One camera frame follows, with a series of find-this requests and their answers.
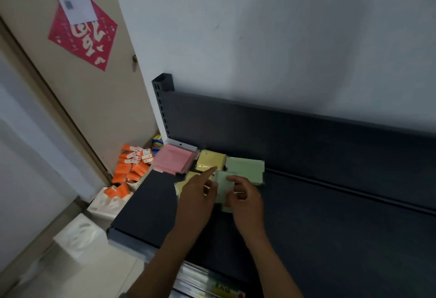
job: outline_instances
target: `green sticky note pad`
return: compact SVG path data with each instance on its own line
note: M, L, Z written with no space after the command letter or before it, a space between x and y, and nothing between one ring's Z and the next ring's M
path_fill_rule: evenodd
M247 178L252 184L263 183L265 162L263 160L227 157L226 168L229 172Z
M218 184L218 193L215 198L215 203L224 203L226 190L233 190L235 183L227 181L229 175L236 175L236 173L224 171L215 172L214 181Z

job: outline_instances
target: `floor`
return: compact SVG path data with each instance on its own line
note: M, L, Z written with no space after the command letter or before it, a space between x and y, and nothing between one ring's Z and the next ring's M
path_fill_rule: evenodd
M107 220L92 220L103 229L110 224ZM41 259L38 275L14 288L6 297L116 298L138 278L144 262L107 243L101 244L101 250L98 259L80 265L54 244Z

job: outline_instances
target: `pink sticky note pad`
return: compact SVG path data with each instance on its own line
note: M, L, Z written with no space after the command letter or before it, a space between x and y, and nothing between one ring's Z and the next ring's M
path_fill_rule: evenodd
M192 152L165 144L153 160L155 167L167 169L166 172L183 173L183 169L192 157Z

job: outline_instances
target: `right hand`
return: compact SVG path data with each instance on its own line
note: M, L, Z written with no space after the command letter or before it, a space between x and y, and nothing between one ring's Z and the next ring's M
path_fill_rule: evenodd
M227 202L233 210L233 219L245 244L251 244L266 238L263 221L263 201L257 188L247 178L230 175L228 181L235 182L235 192L242 192L246 199L242 200L233 191L227 191Z

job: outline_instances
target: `qr code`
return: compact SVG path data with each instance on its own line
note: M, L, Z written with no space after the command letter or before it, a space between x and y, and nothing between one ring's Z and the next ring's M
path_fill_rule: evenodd
M67 8L68 10L74 9L71 1L64 1L64 3L65 3L65 8Z

